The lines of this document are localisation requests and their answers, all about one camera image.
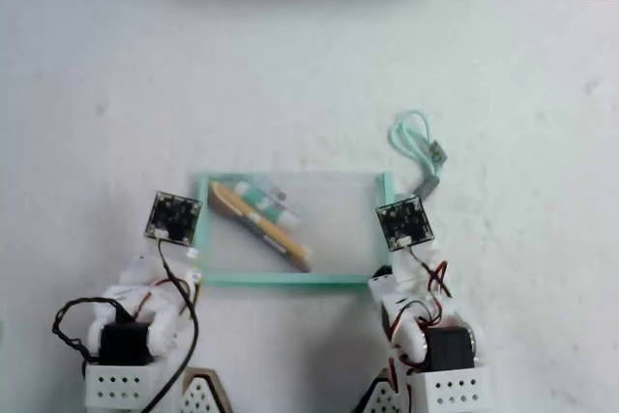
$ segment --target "perforated white bracket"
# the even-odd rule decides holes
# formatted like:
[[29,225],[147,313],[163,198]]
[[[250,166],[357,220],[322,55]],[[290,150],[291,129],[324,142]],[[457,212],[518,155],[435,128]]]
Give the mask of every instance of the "perforated white bracket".
[[486,411],[493,401],[488,368],[412,374],[409,382],[415,413]]
[[211,386],[203,377],[195,377],[181,400],[180,413],[223,413]]
[[400,413],[398,395],[387,381],[380,381],[374,386],[369,396],[364,413]]
[[159,364],[146,367],[88,365],[86,407],[115,410],[143,408],[154,394],[161,368]]

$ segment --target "glue stick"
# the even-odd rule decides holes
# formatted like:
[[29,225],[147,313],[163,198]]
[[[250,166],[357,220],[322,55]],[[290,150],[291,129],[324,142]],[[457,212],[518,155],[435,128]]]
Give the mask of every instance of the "glue stick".
[[288,231],[299,225],[301,219],[282,205],[274,202],[263,191],[255,188],[246,181],[240,181],[234,186],[234,192],[244,202],[258,210],[264,218]]

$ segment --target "circuit board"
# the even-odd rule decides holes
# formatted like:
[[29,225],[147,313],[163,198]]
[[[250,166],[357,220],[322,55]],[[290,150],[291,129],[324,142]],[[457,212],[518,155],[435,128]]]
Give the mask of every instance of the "circuit board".
[[156,230],[167,231],[166,241],[190,247],[201,207],[198,200],[157,192],[144,235],[156,239]]
[[424,205],[417,196],[378,207],[376,214],[390,251],[434,239]]

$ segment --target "cylindrical object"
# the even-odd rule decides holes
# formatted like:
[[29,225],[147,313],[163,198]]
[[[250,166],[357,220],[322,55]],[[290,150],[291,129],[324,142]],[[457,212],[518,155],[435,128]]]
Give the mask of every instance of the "cylindrical object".
[[234,186],[234,192],[245,203],[255,208],[264,218],[288,231],[299,225],[301,219],[287,210],[283,205],[274,202],[260,189],[246,181],[240,181]]
[[209,182],[209,196],[218,199],[222,205],[225,205],[229,211],[242,217],[244,220],[252,222],[263,236],[268,237],[268,241],[272,245],[276,245],[278,250],[285,250],[287,256],[296,267],[307,273],[310,271],[310,266],[306,258],[311,255],[311,251],[300,244],[297,244],[276,224],[273,224],[266,218],[260,216],[257,211],[248,205],[238,194],[232,192],[223,184],[217,181]]

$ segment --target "white tabletop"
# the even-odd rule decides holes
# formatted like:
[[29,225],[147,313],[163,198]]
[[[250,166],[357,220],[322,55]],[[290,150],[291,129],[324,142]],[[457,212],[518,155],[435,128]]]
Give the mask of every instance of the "white tabletop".
[[[207,168],[412,182],[386,143],[407,108],[450,156],[427,211],[497,411],[619,403],[619,0],[0,0],[0,18],[0,410],[80,411],[52,318],[140,250],[155,190]],[[237,412],[348,411],[384,365],[366,293],[200,305],[192,364]],[[69,319],[83,334],[90,312]]]

